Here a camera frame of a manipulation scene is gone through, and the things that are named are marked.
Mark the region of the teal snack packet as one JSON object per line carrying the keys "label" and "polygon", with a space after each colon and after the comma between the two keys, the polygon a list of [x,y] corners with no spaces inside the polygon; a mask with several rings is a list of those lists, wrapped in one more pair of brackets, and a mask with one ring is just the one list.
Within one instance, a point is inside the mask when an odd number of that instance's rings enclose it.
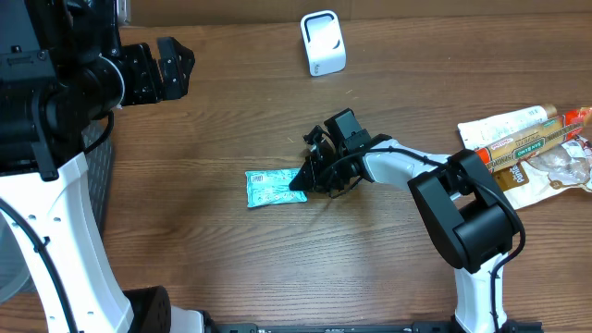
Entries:
{"label": "teal snack packet", "polygon": [[298,172],[298,168],[246,171],[247,207],[307,202],[303,191],[290,189]]}

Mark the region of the white tube gold cap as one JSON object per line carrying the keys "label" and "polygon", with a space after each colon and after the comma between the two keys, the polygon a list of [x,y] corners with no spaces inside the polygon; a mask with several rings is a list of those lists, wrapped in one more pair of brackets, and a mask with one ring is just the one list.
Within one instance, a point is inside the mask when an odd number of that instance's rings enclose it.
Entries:
{"label": "white tube gold cap", "polygon": [[534,105],[516,111],[459,123],[457,129],[465,148],[476,150],[540,122],[556,117],[554,105]]}

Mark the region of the orange spaghetti pack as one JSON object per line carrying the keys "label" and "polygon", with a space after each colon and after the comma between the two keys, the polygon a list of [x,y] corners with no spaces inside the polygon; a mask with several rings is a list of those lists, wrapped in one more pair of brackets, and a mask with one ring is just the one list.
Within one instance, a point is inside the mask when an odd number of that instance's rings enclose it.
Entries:
{"label": "orange spaghetti pack", "polygon": [[580,107],[521,129],[475,152],[490,172],[512,167],[573,139],[591,123],[591,108]]}

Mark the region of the beige clear food pouch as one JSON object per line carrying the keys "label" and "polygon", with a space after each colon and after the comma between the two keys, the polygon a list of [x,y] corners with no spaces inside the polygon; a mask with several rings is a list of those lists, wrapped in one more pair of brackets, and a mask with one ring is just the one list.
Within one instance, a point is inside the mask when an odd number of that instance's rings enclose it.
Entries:
{"label": "beige clear food pouch", "polygon": [[576,136],[493,177],[515,210],[570,189],[591,192],[591,141]]}

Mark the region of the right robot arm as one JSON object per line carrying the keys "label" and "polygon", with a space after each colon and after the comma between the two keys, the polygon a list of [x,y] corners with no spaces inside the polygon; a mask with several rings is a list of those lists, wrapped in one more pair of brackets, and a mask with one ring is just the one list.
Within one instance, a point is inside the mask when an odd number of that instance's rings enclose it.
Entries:
{"label": "right robot arm", "polygon": [[451,332],[515,332],[503,309],[503,268],[525,246],[516,211],[477,153],[429,154],[371,136],[347,108],[303,137],[309,146],[293,191],[336,199],[361,181],[408,191],[430,240],[453,268]]}

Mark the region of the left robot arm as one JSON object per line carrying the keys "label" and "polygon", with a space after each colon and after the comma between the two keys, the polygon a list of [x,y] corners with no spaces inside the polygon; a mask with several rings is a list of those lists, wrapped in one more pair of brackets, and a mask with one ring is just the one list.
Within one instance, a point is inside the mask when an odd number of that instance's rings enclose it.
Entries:
{"label": "left robot arm", "polygon": [[119,287],[90,201],[83,131],[116,108],[178,100],[191,49],[123,45],[115,1],[1,5],[1,218],[12,231],[52,332],[206,333],[206,316],[161,286]]}

